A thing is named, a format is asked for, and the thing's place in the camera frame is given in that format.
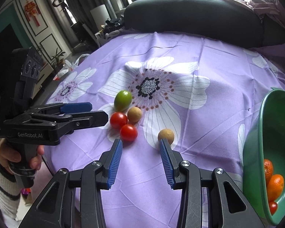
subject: red chinese knot decoration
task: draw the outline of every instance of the red chinese knot decoration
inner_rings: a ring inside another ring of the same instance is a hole
[[[34,3],[33,1],[29,2],[28,0],[26,0],[26,4],[24,6],[24,11],[25,11],[25,17],[27,19],[28,22],[31,21],[30,17],[33,19],[33,21],[35,22],[36,26],[40,26],[37,18],[35,15],[41,14],[40,10],[37,6],[36,3]]]

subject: screw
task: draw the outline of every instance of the screw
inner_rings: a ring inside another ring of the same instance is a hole
[[[92,165],[93,165],[93,166],[100,166],[100,165],[101,165],[101,162],[100,162],[100,161],[93,161],[93,162],[92,162]]]
[[[61,175],[66,174],[67,173],[67,169],[66,168],[61,168],[58,172]]]
[[[181,162],[181,165],[187,167],[187,166],[190,165],[190,162],[189,162],[188,160],[183,160],[183,161]]]
[[[215,172],[216,172],[217,174],[223,174],[223,173],[224,173],[224,170],[223,170],[222,168],[216,168],[216,169],[215,169]]]

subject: red tomato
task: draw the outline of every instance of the red tomato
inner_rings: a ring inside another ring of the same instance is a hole
[[[123,125],[128,123],[128,118],[121,112],[115,112],[110,118],[110,124],[113,128],[120,129]]]
[[[119,133],[121,139],[126,141],[134,141],[138,134],[137,128],[132,124],[123,125]]]
[[[274,213],[277,211],[277,203],[269,202],[269,210],[270,210],[271,215],[274,215]]]

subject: orange fruit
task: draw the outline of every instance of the orange fruit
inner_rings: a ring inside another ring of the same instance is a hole
[[[268,202],[275,201],[282,194],[284,188],[284,178],[275,174],[272,175],[271,179],[267,184],[267,198]]]
[[[272,162],[268,159],[264,159],[264,171],[265,171],[265,180],[267,185],[274,172],[274,166],[272,165]]]

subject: green basket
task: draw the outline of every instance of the green basket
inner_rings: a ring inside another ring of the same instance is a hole
[[[243,150],[243,193],[257,214],[271,225],[285,215],[285,186],[276,200],[278,209],[270,214],[264,174],[264,158],[274,166],[274,174],[285,180],[285,91],[272,88],[264,97],[259,117],[250,129]]]

